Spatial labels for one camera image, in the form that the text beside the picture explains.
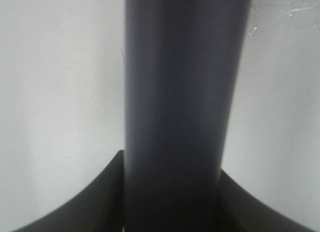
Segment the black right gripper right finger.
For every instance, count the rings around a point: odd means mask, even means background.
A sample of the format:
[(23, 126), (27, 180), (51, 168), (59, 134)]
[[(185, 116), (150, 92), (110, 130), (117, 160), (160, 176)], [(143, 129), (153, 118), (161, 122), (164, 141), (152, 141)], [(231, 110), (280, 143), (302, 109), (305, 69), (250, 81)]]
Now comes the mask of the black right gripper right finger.
[(218, 208), (219, 231), (313, 231), (255, 198), (223, 170)]

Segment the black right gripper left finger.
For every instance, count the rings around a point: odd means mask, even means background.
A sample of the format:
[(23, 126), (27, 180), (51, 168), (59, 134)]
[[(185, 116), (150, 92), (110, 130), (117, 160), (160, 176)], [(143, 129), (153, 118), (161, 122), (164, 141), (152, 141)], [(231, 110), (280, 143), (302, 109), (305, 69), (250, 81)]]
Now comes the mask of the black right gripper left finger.
[(80, 193), (16, 231), (123, 231), (123, 154), (118, 151)]

